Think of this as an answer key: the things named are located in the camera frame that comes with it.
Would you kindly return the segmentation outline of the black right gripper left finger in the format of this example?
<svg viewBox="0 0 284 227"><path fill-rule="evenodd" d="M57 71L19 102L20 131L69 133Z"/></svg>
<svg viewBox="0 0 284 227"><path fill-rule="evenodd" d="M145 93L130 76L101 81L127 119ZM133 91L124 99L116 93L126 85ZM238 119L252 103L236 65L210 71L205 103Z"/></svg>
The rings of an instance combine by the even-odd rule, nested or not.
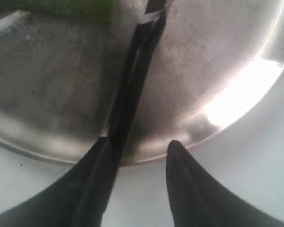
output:
<svg viewBox="0 0 284 227"><path fill-rule="evenodd" d="M48 188L0 214L0 227L99 227L109 199L109 144L100 138Z"/></svg>

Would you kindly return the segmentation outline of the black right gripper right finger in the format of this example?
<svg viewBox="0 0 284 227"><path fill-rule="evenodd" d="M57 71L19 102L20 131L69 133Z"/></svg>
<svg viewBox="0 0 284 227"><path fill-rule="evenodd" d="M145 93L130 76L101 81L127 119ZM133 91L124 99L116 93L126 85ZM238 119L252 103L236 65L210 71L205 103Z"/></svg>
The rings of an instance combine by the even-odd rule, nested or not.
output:
<svg viewBox="0 0 284 227"><path fill-rule="evenodd" d="M177 140L167 149L166 184L176 227L284 227L215 180Z"/></svg>

